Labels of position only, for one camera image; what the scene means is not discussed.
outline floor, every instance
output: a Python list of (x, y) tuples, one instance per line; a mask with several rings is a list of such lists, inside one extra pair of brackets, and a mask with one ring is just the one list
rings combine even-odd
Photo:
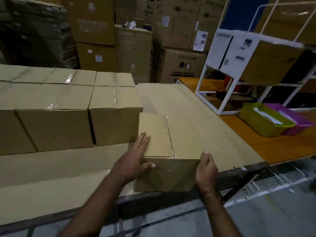
[[(244, 237), (316, 236), (316, 197), (308, 185), (309, 183), (305, 182), (290, 189), (229, 206), (227, 211)], [(37, 227), (32, 236), (54, 237), (67, 222), (68, 220)], [(200, 200), (124, 220), (121, 229), (118, 223), (107, 225), (100, 236), (124, 236), (124, 233), (126, 237), (212, 236), (207, 214)], [(5, 236), (26, 235), (27, 230)]]
[[(195, 92), (198, 78), (179, 78)], [(223, 80), (203, 79), (200, 91), (216, 91), (222, 88)], [(237, 115), (220, 116), (242, 139), (244, 139), (263, 159), (270, 164), (289, 161), (316, 154), (316, 111), (301, 112), (313, 122), (314, 127), (296, 136), (262, 137), (243, 122)]]

